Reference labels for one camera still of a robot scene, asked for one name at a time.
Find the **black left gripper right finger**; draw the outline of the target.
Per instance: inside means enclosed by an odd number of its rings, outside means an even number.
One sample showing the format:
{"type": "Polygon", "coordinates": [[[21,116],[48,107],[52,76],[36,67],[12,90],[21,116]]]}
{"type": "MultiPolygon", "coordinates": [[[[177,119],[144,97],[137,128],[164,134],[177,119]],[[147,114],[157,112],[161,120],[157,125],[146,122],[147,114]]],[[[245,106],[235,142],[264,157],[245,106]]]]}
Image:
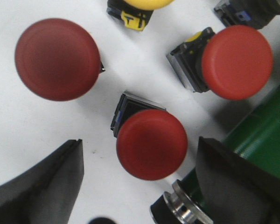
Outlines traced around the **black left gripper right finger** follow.
{"type": "Polygon", "coordinates": [[[280,224],[280,178],[213,138],[199,139],[196,175],[216,224],[280,224]]]}

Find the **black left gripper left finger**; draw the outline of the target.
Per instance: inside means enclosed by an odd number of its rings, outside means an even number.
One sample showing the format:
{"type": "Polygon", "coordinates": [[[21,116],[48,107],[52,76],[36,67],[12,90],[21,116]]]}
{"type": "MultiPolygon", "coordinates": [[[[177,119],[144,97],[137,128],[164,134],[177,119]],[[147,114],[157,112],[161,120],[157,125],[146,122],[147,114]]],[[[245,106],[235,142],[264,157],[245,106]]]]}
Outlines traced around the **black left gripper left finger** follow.
{"type": "Polygon", "coordinates": [[[0,224],[66,224],[84,176],[82,140],[68,140],[0,186],[0,224]]]}

